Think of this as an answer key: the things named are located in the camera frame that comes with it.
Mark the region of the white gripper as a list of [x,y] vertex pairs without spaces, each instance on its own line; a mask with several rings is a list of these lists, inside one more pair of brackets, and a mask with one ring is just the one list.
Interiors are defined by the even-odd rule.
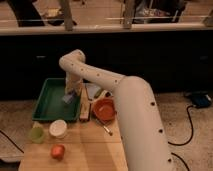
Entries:
[[65,93],[71,93],[72,91],[75,91],[77,94],[81,93],[82,90],[82,79],[72,79],[71,77],[67,77],[65,79]]

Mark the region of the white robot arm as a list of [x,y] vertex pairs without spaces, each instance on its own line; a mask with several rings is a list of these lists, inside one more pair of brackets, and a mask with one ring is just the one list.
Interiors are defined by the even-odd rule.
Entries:
[[85,59],[81,50],[59,59],[66,87],[83,78],[113,94],[128,171],[176,171],[150,84],[141,77],[87,65]]

